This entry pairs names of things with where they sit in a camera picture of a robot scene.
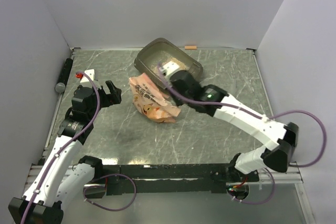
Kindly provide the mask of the pink cat litter bag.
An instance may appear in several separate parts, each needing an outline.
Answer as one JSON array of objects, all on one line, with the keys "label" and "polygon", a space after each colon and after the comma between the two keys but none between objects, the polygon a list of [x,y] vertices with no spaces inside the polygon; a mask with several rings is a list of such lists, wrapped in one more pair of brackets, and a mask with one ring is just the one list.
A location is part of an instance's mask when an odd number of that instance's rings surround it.
[{"label": "pink cat litter bag", "polygon": [[169,96],[162,93],[154,82],[145,74],[129,78],[136,109],[149,120],[156,123],[175,123],[181,109],[174,106]]}]

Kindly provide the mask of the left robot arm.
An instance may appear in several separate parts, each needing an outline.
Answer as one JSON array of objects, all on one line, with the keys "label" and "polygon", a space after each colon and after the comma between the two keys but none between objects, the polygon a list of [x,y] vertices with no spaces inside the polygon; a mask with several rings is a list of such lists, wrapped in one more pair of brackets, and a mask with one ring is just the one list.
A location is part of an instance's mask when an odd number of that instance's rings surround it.
[{"label": "left robot arm", "polygon": [[84,185],[103,179],[102,160],[85,156],[79,166],[66,172],[87,137],[102,108],[121,103],[121,89],[106,81],[109,93],[101,86],[81,81],[71,99],[72,106],[62,121],[54,146],[38,176],[21,198],[12,198],[8,210],[15,223],[61,223],[64,211]]}]

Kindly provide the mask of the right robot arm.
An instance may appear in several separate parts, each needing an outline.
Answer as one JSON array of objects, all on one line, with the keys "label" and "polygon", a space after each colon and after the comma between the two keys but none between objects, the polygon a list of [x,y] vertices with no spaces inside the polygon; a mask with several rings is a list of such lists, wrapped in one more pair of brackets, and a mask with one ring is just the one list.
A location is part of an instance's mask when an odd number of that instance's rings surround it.
[{"label": "right robot arm", "polygon": [[287,172],[297,146],[298,125],[276,122],[245,106],[218,86],[202,86],[186,70],[169,77],[169,86],[176,105],[187,104],[199,113],[230,123],[262,144],[253,151],[234,156],[229,168],[231,179],[241,181],[261,168]]}]

